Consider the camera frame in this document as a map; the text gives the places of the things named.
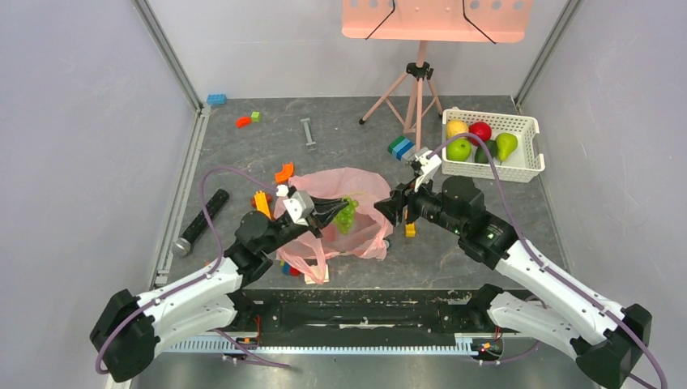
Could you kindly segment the red fake apple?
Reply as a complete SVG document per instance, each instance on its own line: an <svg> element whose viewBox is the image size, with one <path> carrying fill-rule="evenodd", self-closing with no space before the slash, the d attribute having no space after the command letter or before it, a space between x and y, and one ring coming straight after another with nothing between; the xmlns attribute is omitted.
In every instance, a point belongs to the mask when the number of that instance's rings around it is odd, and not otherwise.
<svg viewBox="0 0 687 389"><path fill-rule="evenodd" d="M478 136L485 143L491 139L493 133L491 126L482 121L472 123L468 129L471 134Z"/></svg>

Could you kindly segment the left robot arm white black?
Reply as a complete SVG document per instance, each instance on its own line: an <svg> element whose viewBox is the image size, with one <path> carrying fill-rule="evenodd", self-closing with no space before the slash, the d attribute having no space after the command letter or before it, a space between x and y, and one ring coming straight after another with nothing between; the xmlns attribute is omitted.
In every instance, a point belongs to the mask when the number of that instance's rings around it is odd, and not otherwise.
<svg viewBox="0 0 687 389"><path fill-rule="evenodd" d="M232 297L265 274L272 265L269 254L307 233L321 237L349 202L297 191L284 205L274 220L259 211L246 213L234 243L191 275L139 295L127 289L112 295L89 335L97 351L96 372L122 383L180 341L228 325L248 328L253 306Z"/></svg>

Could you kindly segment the pink plastic bag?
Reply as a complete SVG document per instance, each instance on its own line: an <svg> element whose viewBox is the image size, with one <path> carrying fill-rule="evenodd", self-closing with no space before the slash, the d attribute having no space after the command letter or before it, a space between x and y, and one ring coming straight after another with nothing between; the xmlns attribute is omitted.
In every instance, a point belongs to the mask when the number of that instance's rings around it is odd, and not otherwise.
<svg viewBox="0 0 687 389"><path fill-rule="evenodd" d="M335 222L322 231L321 238L306 233L276 251L278 259L289 263L323 284L329 274L327 261L334 257L355 256L359 259L384 259L385 239L392 233L391 223L373 205L390 194L390 186L378 173L356 168L338 168L293 176L288 183L310 197L358 201L354 224L348 235L339 233Z"/></svg>

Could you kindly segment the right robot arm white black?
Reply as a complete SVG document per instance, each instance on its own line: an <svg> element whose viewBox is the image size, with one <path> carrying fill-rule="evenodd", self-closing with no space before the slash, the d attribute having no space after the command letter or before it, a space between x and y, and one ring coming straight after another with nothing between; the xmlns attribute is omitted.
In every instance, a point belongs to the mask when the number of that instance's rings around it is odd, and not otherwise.
<svg viewBox="0 0 687 389"><path fill-rule="evenodd" d="M393 225L422 218L455 234L470 259L521 284L543 303L530 304L486 284L468 303L475 329L495 325L535 338L571 357L604 388L621 388L632 377L649 344L651 313L638 303L623 306L606 298L562 270L486 209L484 193L471 178L449 177L438 192L430 182L400 184L374 206Z"/></svg>

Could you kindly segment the green fake fruit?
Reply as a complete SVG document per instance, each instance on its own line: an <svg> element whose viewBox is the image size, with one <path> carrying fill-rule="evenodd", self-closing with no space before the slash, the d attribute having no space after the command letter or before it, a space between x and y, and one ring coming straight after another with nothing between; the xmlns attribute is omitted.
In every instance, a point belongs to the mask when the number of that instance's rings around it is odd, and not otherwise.
<svg viewBox="0 0 687 389"><path fill-rule="evenodd" d="M354 224L359 203L350 197L344 197L343 199L348 202L348 205L336 215L334 222L339 233L348 235Z"/></svg>

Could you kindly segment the green fake pear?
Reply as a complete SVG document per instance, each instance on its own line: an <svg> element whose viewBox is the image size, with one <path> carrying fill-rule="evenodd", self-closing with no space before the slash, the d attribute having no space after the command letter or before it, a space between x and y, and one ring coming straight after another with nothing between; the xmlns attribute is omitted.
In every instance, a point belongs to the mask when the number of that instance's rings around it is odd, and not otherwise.
<svg viewBox="0 0 687 389"><path fill-rule="evenodd" d="M498 160L505 162L518 148L518 137L509 132L500 133L495 138L495 143L497 145Z"/></svg>

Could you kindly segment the yellow fake lemon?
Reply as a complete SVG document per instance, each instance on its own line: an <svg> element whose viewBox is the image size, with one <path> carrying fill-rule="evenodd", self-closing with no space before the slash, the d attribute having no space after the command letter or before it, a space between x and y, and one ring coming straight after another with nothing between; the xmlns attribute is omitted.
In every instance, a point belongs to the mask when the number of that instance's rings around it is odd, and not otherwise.
<svg viewBox="0 0 687 389"><path fill-rule="evenodd" d="M469 125L466 122L451 119L446 122L446 138L450 139L456 135L467 133Z"/></svg>

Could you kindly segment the dark green fake avocado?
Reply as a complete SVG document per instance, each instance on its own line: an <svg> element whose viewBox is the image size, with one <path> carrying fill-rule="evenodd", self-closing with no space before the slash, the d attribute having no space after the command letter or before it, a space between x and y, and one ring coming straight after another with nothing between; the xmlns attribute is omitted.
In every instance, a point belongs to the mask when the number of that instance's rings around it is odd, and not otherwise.
<svg viewBox="0 0 687 389"><path fill-rule="evenodd" d="M487 150L484 150L481 146L477 146L476 153L474 155L474 162L478 164L487 164L489 162L489 157L492 159L498 157L498 146L495 140L487 140L484 142Z"/></svg>

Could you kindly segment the green fake apple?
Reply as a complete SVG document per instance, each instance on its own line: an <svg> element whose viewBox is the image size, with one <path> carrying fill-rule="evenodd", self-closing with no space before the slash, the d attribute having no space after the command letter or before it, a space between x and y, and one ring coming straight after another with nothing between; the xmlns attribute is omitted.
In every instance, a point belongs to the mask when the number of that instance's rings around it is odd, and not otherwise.
<svg viewBox="0 0 687 389"><path fill-rule="evenodd" d="M445 152L447 160L465 162L472 153L472 146L468 139L460 138L449 143Z"/></svg>

